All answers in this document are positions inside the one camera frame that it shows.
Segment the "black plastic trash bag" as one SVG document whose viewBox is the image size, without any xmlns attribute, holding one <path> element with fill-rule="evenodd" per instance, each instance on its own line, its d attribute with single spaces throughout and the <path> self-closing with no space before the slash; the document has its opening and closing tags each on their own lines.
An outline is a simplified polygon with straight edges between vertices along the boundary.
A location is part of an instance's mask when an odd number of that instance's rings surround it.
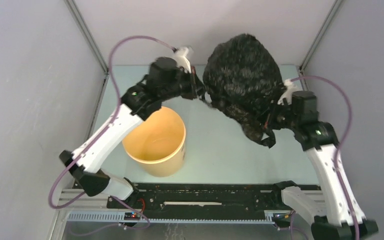
<svg viewBox="0 0 384 240">
<path fill-rule="evenodd" d="M 235 120 L 256 144 L 274 146 L 271 113 L 287 88 L 278 64 L 254 35 L 242 33 L 218 44 L 207 59 L 202 81 L 210 108 Z"/>
</svg>

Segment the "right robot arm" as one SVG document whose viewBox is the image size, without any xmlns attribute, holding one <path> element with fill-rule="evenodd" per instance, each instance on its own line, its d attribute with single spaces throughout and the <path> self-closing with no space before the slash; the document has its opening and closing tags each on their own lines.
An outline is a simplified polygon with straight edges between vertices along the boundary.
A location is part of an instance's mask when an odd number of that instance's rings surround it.
<svg viewBox="0 0 384 240">
<path fill-rule="evenodd" d="M 320 207 L 293 181 L 283 181 L 274 184 L 270 196 L 275 208 L 292 208 L 310 225 L 315 240 L 365 240 L 378 233 L 376 221 L 366 218 L 353 195 L 337 135 L 330 123 L 319 120 L 313 92 L 284 93 L 272 105 L 264 127 L 270 147 L 275 144 L 273 130 L 289 129 L 294 133 L 315 170 L 325 204 Z"/>
</svg>

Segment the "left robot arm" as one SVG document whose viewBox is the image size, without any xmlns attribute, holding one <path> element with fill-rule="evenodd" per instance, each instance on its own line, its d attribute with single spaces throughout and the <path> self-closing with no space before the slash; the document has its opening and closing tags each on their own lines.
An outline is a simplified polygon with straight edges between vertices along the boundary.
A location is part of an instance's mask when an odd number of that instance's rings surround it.
<svg viewBox="0 0 384 240">
<path fill-rule="evenodd" d="M 105 174 L 102 164 L 132 130 L 161 109 L 164 101 L 177 97 L 194 100 L 203 92 L 202 86 L 185 55 L 157 58 L 148 73 L 117 98 L 114 112 L 98 131 L 77 149 L 62 151 L 59 159 L 87 196 L 105 193 L 117 197 L 125 208 L 133 208 L 138 202 L 133 184 L 127 178 Z"/>
</svg>

